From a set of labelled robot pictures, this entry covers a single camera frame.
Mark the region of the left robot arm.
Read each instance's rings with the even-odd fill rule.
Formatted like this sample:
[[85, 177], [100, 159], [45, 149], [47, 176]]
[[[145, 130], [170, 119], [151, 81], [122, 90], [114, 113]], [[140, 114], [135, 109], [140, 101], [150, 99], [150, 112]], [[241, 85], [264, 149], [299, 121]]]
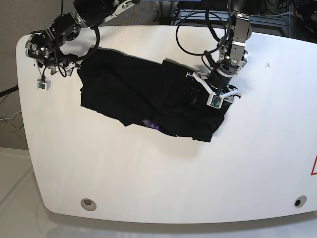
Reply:
[[241, 97], [239, 90], [230, 85], [232, 77], [245, 66], [248, 61], [248, 52], [245, 50], [246, 41], [252, 34], [250, 16], [258, 16], [261, 11], [260, 0], [228, 0], [226, 4], [228, 19], [223, 22], [224, 36], [218, 37], [211, 21], [210, 15], [217, 16], [211, 12], [211, 4], [208, 0], [205, 10], [206, 25], [217, 41], [217, 47], [203, 53], [192, 53], [185, 50], [178, 39], [179, 26], [176, 28], [175, 38], [178, 47], [192, 56], [206, 58], [210, 64], [210, 72], [202, 74], [194, 72], [190, 76], [203, 85], [209, 93], [207, 105], [219, 109], [224, 101], [232, 104], [234, 97]]

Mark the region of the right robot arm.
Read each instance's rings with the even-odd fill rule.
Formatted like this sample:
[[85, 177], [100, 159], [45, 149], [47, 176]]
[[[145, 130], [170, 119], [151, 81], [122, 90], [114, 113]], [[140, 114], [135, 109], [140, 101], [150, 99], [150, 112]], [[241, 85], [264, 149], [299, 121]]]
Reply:
[[[99, 26], [139, 3], [139, 0], [75, 0], [70, 13], [61, 13], [50, 28], [30, 36], [25, 45], [26, 56], [37, 60], [45, 69], [57, 68], [61, 76], [66, 77], [70, 64], [90, 57], [97, 50], [101, 39]], [[93, 49], [81, 57], [62, 53], [60, 48], [65, 42], [76, 39], [85, 27], [95, 32]]]

